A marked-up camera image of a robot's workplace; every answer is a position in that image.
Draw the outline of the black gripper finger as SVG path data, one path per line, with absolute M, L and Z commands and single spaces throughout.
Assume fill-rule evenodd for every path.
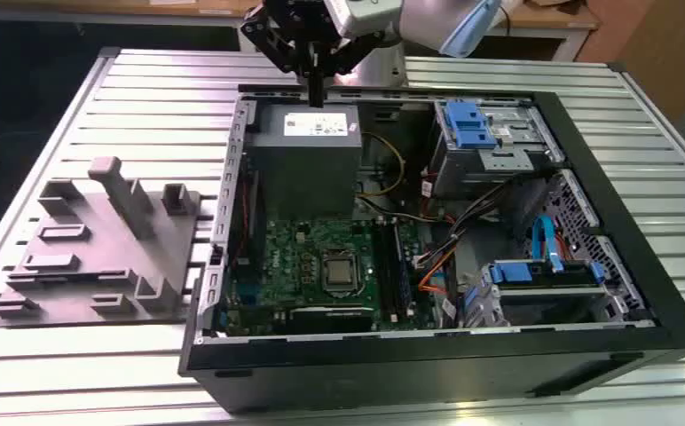
M 348 75 L 381 43 L 381 34 L 372 33 L 354 38 L 346 45 L 334 47 L 318 43 L 317 49 L 317 107 L 326 100 L 326 80 L 336 75 Z
M 284 73 L 293 72 L 309 90 L 309 106 L 318 106 L 318 67 L 313 62 L 313 44 L 302 37 L 282 37 L 270 25 L 265 12 L 250 13 L 242 23 L 241 33 L 255 45 Z

